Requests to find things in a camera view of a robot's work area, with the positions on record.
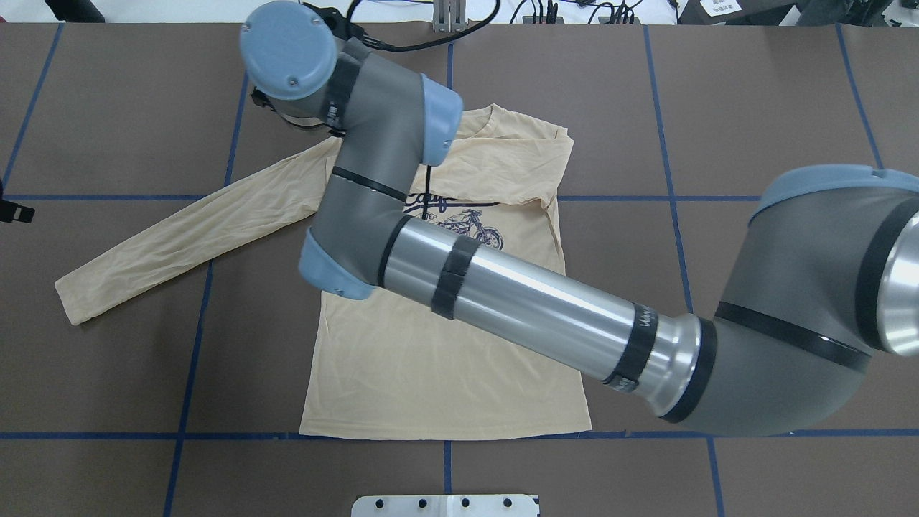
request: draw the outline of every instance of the blue tape line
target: blue tape line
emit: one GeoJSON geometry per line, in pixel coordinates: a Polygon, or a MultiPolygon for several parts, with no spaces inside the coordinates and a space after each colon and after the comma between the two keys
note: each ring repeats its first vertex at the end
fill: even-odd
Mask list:
{"type": "Polygon", "coordinates": [[[8,431],[0,432],[0,440],[175,440],[174,432],[73,432],[73,431],[8,431]]]}
{"type": "MultiPolygon", "coordinates": [[[[762,438],[898,438],[919,436],[919,429],[807,429],[783,432],[762,438]]],[[[177,440],[177,432],[82,432],[82,431],[0,431],[0,440],[177,440]]],[[[519,440],[700,440],[717,438],[731,440],[729,436],[715,436],[695,431],[582,431],[565,434],[545,434],[519,440]]],[[[330,436],[304,436],[296,432],[186,432],[184,441],[345,441],[372,442],[370,440],[345,440],[330,436]]]]}
{"type": "Polygon", "coordinates": [[[239,128],[243,125],[243,108],[245,91],[249,89],[249,75],[243,73],[243,87],[239,90],[239,103],[236,105],[236,122],[233,125],[233,139],[230,141],[230,157],[227,158],[227,173],[223,177],[223,186],[233,182],[233,162],[236,161],[236,144],[239,142],[239,128]]]}
{"type": "Polygon", "coordinates": [[[559,196],[559,201],[760,201],[760,196],[559,196]]]}
{"type": "Polygon", "coordinates": [[[444,442],[444,493],[453,493],[453,442],[444,442]]]}
{"type": "Polygon", "coordinates": [[[57,50],[57,44],[58,41],[61,40],[62,32],[63,23],[59,23],[57,31],[54,32],[54,40],[51,42],[51,48],[48,49],[48,56],[45,58],[45,65],[41,68],[39,82],[35,85],[35,91],[32,92],[32,99],[28,102],[26,116],[22,119],[22,125],[19,126],[19,135],[16,137],[16,143],[13,144],[13,152],[9,156],[9,161],[6,162],[6,172],[3,175],[3,184],[6,188],[9,188],[9,177],[13,174],[13,165],[16,163],[16,156],[19,154],[19,147],[22,145],[22,140],[26,137],[28,121],[32,118],[32,111],[35,110],[35,104],[39,101],[41,86],[44,85],[45,77],[48,76],[48,69],[51,68],[51,59],[54,57],[54,51],[57,50]]]}
{"type": "Polygon", "coordinates": [[[453,89],[453,43],[447,45],[447,88],[453,89]]]}
{"type": "Polygon", "coordinates": [[[559,201],[670,201],[670,196],[559,196],[559,201]]]}
{"type": "Polygon", "coordinates": [[[661,115],[661,99],[657,92],[657,77],[654,73],[654,57],[651,51],[651,34],[647,25],[641,26],[644,31],[644,50],[648,56],[648,73],[651,76],[651,91],[654,99],[654,115],[657,117],[657,136],[661,141],[661,157],[664,160],[664,176],[667,180],[667,194],[670,196],[670,218],[674,224],[676,237],[676,256],[680,263],[680,277],[683,279],[683,298],[686,310],[695,312],[692,306],[692,293],[689,291],[689,275],[686,273],[686,256],[683,252],[683,235],[680,233],[679,214],[676,211],[676,193],[674,179],[670,171],[670,155],[667,153],[667,140],[664,138],[664,117],[661,115]]]}
{"type": "Polygon", "coordinates": [[[14,194],[4,196],[10,201],[198,201],[203,194],[14,194]]]}
{"type": "MultiPolygon", "coordinates": [[[[343,442],[344,438],[331,436],[311,436],[296,432],[187,432],[186,442],[192,441],[229,441],[229,442],[343,442]]],[[[369,442],[369,440],[347,440],[348,442],[369,442]]]]}
{"type": "MultiPolygon", "coordinates": [[[[13,194],[10,201],[198,201],[206,194],[13,194]]],[[[675,196],[677,201],[760,201],[759,196],[675,196]]],[[[670,201],[670,196],[559,196],[559,201],[670,201]]],[[[448,206],[492,206],[497,203],[456,204],[448,206]]],[[[406,212],[420,207],[413,207],[406,212]]]]}
{"type": "Polygon", "coordinates": [[[774,438],[834,438],[919,436],[919,429],[805,429],[777,434],[774,438]]]}
{"type": "Polygon", "coordinates": [[[195,377],[198,373],[198,357],[201,352],[201,340],[204,337],[204,315],[210,302],[210,287],[214,279],[214,261],[208,262],[208,275],[204,279],[204,294],[201,296],[201,308],[198,312],[198,329],[195,331],[195,346],[191,350],[191,364],[188,366],[188,379],[185,384],[185,398],[182,400],[182,417],[178,423],[179,439],[185,434],[188,425],[188,411],[191,408],[191,393],[195,388],[195,377]]]}
{"type": "Polygon", "coordinates": [[[172,513],[173,498],[176,495],[176,482],[178,481],[178,468],[182,462],[182,447],[185,441],[185,430],[188,425],[188,410],[191,408],[191,394],[195,387],[195,376],[198,371],[198,357],[201,351],[201,339],[204,336],[204,315],[208,311],[210,302],[210,286],[214,277],[214,261],[208,262],[208,274],[204,280],[204,294],[201,296],[201,308],[198,312],[198,329],[195,331],[195,346],[191,349],[191,364],[188,366],[188,379],[185,384],[185,397],[182,400],[182,416],[178,422],[178,435],[176,436],[176,450],[173,453],[172,471],[169,474],[169,487],[166,489],[166,501],[163,507],[163,516],[169,517],[172,513]]]}
{"type": "Polygon", "coordinates": [[[760,196],[674,196],[677,201],[713,201],[713,202],[759,202],[760,196]]]}
{"type": "Polygon", "coordinates": [[[861,96],[858,94],[855,76],[852,74],[852,65],[849,62],[849,52],[845,48],[845,38],[843,38],[843,26],[838,23],[836,24],[836,38],[839,39],[839,49],[843,52],[845,74],[849,76],[849,86],[852,87],[852,96],[856,98],[858,115],[861,117],[862,124],[865,126],[865,133],[868,135],[868,144],[871,145],[871,152],[874,153],[874,161],[878,164],[878,168],[884,168],[884,162],[880,160],[878,145],[874,141],[874,132],[871,130],[871,124],[868,123],[868,115],[865,113],[865,107],[862,105],[861,96]]]}
{"type": "Polygon", "coordinates": [[[176,482],[178,481],[178,466],[182,462],[182,438],[176,440],[176,450],[173,452],[173,466],[169,474],[169,486],[166,488],[166,502],[163,506],[163,517],[172,515],[172,501],[176,496],[176,482]]]}
{"type": "Polygon", "coordinates": [[[521,440],[685,440],[710,436],[695,431],[582,431],[545,434],[521,440]]]}
{"type": "Polygon", "coordinates": [[[718,517],[724,517],[724,498],[721,495],[721,478],[718,474],[718,456],[715,454],[715,440],[708,438],[709,465],[711,466],[711,484],[715,488],[715,504],[718,507],[718,517]]]}

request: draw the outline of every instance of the graphic print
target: graphic print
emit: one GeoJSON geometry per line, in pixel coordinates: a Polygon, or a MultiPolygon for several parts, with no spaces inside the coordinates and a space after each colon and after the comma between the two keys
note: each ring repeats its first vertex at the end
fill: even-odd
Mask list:
{"type": "MultiPolygon", "coordinates": [[[[483,207],[483,206],[495,206],[498,203],[464,203],[456,202],[457,200],[453,198],[445,198],[443,196],[431,196],[430,201],[428,202],[428,213],[427,220],[432,221],[437,219],[437,215],[431,213],[432,211],[445,213],[449,207],[483,207]]],[[[405,210],[405,213],[419,212],[422,210],[425,202],[424,194],[412,194],[409,196],[409,199],[406,201],[405,206],[408,207],[405,210]]],[[[475,210],[474,208],[466,208],[466,210],[461,213],[451,215],[444,221],[439,223],[434,223],[442,228],[446,228],[449,231],[459,234],[461,236],[472,237],[475,240],[485,244],[486,246],[493,247],[495,249],[501,249],[505,246],[505,240],[501,237],[501,233],[498,232],[497,228],[492,228],[491,226],[485,226],[482,223],[482,211],[475,210]]]]}

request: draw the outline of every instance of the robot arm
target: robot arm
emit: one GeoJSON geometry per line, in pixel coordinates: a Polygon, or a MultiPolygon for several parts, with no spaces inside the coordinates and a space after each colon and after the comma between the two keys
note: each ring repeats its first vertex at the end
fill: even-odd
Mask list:
{"type": "Polygon", "coordinates": [[[301,256],[317,287],[354,299],[383,287],[715,434],[809,426],[851,397],[874,349],[919,351],[919,179],[788,173],[754,215],[715,317],[658,315],[404,215],[418,165],[446,157],[461,100],[327,23],[273,2],[241,33],[278,113],[345,134],[301,256]]]}

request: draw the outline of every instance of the blue joint cap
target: blue joint cap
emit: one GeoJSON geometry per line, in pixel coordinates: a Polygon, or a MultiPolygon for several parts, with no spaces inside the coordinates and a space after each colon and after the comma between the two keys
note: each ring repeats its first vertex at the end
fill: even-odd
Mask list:
{"type": "Polygon", "coordinates": [[[457,92],[421,74],[425,91],[425,153],[422,163],[439,166],[447,159],[462,120],[462,98],[457,92]]]}
{"type": "Polygon", "coordinates": [[[241,28],[239,49],[252,82],[281,100],[318,91],[338,59],[335,37],[322,17],[293,2],[271,2],[253,11],[241,28]]]}
{"type": "Polygon", "coordinates": [[[312,229],[306,231],[306,242],[300,253],[300,275],[312,285],[352,300],[366,300],[374,286],[357,279],[319,246],[312,237],[312,229]]]}
{"type": "Polygon", "coordinates": [[[769,185],[759,207],[750,217],[791,198],[824,190],[852,189],[856,187],[882,187],[919,193],[919,178],[892,169],[871,166],[822,165],[796,168],[779,176],[769,185]]]}

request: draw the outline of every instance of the shirt sleeve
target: shirt sleeve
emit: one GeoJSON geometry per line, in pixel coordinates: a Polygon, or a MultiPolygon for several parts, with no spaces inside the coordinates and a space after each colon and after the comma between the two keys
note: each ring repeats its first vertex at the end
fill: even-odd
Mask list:
{"type": "Polygon", "coordinates": [[[330,138],[240,179],[60,278],[54,287],[71,324],[315,213],[338,145],[330,138]]]}

